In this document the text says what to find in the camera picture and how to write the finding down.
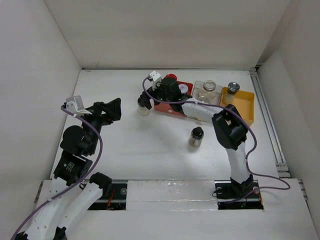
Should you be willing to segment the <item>black-capped spice bottle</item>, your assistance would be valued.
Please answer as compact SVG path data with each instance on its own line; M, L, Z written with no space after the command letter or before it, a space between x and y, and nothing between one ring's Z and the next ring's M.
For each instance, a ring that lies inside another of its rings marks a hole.
M198 148L201 145L203 138L204 138L204 131L200 126L198 126L191 131L188 143L192 147Z

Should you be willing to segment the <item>wide clear glass jar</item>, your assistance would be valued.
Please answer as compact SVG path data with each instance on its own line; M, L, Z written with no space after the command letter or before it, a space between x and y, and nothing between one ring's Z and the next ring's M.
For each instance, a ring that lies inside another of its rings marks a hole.
M203 102L203 103L206 103L206 104L210 104L210 103L211 103L211 102L210 102L210 99L207 98L206 96L199 96L199 97L198 97L198 100L201 101L201 102Z

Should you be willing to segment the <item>red-capped sauce bottle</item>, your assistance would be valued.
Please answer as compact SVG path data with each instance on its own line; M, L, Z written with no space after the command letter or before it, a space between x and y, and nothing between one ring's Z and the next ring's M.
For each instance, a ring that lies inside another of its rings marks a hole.
M175 79L175 80L178 79L177 76L176 76L175 74L173 74L173 73L169 73L169 74L167 74L165 77L166 77L166 78L173 78L173 79Z

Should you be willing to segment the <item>small white bottle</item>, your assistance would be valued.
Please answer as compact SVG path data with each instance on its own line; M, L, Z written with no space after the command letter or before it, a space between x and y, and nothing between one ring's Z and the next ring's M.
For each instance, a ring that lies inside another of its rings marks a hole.
M240 90L240 85L236 82L229 82L227 86L227 91L222 98L222 103L225 105L232 104L236 93Z

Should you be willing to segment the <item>silver-lid brown spice jar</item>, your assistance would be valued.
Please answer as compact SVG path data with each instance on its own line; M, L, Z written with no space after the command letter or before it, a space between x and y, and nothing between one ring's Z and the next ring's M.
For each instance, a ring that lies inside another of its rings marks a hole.
M189 87L188 87L186 84L184 84L184 83L179 84L178 87L179 87L180 92L181 92L182 94L187 94L188 91L189 91Z

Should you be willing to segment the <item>black-capped glass bottle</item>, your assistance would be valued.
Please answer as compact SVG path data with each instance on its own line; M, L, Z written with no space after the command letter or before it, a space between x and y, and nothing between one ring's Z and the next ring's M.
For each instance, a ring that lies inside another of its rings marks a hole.
M141 116L145 117L150 114L150 110L144 105L143 100L141 98L138 98L137 104L138 104L138 113Z

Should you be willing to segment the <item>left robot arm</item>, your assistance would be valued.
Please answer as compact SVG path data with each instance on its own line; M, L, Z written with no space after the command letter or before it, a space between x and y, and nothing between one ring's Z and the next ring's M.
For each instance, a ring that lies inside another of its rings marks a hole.
M102 127L121 119L121 99L98 101L85 108L78 95L66 99L60 109L81 125L63 132L62 153L47 199L21 223L30 225L24 231L18 227L13 240L67 240L90 206L111 194L112 179L92 171L102 156Z

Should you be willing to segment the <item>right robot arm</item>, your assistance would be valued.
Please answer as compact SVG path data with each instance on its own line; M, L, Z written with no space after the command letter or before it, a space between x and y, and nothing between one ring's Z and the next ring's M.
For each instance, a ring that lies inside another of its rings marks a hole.
M144 88L138 103L147 108L168 104L173 111L186 117L211 123L219 144L225 148L231 170L231 191L237 198L248 195L253 190L253 175L248 169L246 140L249 126L232 104L226 107L201 102L189 94L182 93L173 77L153 76L145 78L151 82Z

